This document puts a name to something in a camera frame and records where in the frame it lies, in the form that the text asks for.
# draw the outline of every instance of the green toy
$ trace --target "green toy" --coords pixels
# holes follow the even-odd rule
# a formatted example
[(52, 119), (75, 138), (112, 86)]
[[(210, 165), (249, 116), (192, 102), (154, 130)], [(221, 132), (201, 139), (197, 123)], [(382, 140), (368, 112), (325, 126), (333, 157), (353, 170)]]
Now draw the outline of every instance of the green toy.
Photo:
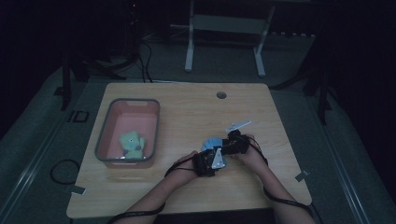
[(137, 131), (122, 134), (120, 143), (125, 159), (143, 158), (143, 148), (145, 147), (146, 140), (140, 137)]

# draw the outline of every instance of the hand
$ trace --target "hand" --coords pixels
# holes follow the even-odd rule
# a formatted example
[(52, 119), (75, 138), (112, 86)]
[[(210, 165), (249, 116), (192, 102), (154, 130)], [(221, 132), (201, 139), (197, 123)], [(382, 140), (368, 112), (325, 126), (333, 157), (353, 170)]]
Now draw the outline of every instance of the hand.
[[(189, 159), (193, 157), (195, 154), (198, 154), (198, 152), (194, 150), (189, 155), (184, 156), (178, 159), (177, 161), (175, 161), (174, 164)], [(192, 160), (181, 163), (177, 168), (182, 168), (182, 169), (175, 169), (174, 171), (169, 173), (169, 175), (166, 177), (166, 178), (172, 178), (177, 188), (187, 185), (188, 183), (190, 183), (190, 181), (198, 177), (198, 175), (192, 170), (194, 168), (192, 164)]]
[[(251, 134), (247, 134), (247, 136), (250, 139), (250, 144), (252, 145), (256, 145), (256, 143), (252, 140), (254, 139), (254, 136)], [(266, 167), (267, 164), (265, 163), (265, 161), (262, 159), (262, 156), (259, 154), (260, 152), (258, 152), (255, 148), (253, 148), (252, 146), (249, 146), (249, 148), (247, 149), (247, 153), (245, 154), (241, 154), (241, 153), (237, 153), (234, 154), (233, 157), (237, 158), (239, 161), (241, 161), (242, 163), (244, 163), (244, 165), (251, 170), (253, 173), (257, 174), (259, 171), (262, 170), (262, 167)]]

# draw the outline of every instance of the wooden table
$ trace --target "wooden table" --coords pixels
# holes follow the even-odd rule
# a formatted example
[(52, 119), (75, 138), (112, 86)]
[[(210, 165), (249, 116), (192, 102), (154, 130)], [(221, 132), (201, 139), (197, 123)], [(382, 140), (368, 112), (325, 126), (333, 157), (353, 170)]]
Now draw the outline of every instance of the wooden table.
[[(225, 99), (217, 97), (223, 91)], [(108, 106), (116, 98), (151, 98), (161, 104), (154, 165), (148, 169), (108, 169), (94, 156)], [(125, 211), (158, 183), (174, 161), (199, 151), (211, 137), (225, 138), (233, 122), (251, 120), (240, 129), (260, 144), (271, 169), (301, 203), (310, 204), (301, 170), (264, 84), (111, 83), (107, 86), (81, 164), (76, 186), (84, 195), (71, 196), (71, 218), (114, 216)], [(228, 158), (226, 168), (213, 177), (193, 180), (167, 201), (163, 214), (225, 211), (270, 207), (259, 179), (238, 161)]]

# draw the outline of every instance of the person's right hand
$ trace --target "person's right hand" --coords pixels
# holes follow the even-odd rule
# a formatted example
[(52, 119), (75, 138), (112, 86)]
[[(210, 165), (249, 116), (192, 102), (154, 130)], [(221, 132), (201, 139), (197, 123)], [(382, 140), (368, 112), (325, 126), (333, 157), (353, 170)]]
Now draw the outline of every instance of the person's right hand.
[[(249, 138), (254, 139), (254, 136), (251, 134), (247, 134), (247, 136)], [(256, 143), (251, 139), (250, 139), (250, 144), (252, 144), (253, 146), (256, 145)], [(262, 171), (262, 169), (267, 166), (264, 159), (259, 153), (260, 152), (258, 152), (255, 148), (250, 146), (247, 149), (247, 153), (245, 154), (237, 153), (234, 154), (233, 157), (244, 163), (244, 165), (253, 173), (257, 174), (259, 171)]]

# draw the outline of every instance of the gray floor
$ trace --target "gray floor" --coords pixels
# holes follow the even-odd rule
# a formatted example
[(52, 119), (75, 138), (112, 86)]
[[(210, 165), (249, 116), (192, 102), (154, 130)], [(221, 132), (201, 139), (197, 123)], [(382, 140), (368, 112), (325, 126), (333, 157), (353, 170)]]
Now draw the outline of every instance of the gray floor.
[[(262, 53), (267, 77), (257, 77), (251, 46), (223, 42), (215, 46), (198, 38), (193, 70), (185, 73), (187, 42), (185, 33), (179, 32), (175, 30), (170, 41), (161, 41), (155, 35), (146, 38), (152, 49), (149, 72), (156, 82), (275, 85), (296, 74), (314, 40), (269, 35)], [(146, 60), (149, 49), (142, 46), (141, 51)], [(120, 75), (128, 77), (126, 81), (141, 82), (139, 67), (136, 64), (120, 71)], [(73, 101), (62, 112), (62, 98), (53, 95), (62, 84), (61, 75), (59, 70), (49, 77), (0, 143), (1, 223), (70, 222), (65, 213), (69, 188), (53, 182), (50, 170), (61, 160), (82, 161), (106, 84), (114, 80), (92, 76), (88, 83), (74, 81)], [(305, 181), (323, 223), (394, 223), (395, 205), (347, 115), (329, 97), (332, 110), (326, 112), (328, 124), (321, 125), (316, 115), (318, 97), (303, 95), (304, 82), (271, 93), (296, 158), (302, 170), (310, 173)], [(69, 121), (72, 111), (89, 112), (90, 116), (85, 123)], [(74, 180), (78, 174), (73, 165), (65, 165), (62, 172), (57, 172), (62, 180)], [(107, 220), (98, 217), (74, 223)]]

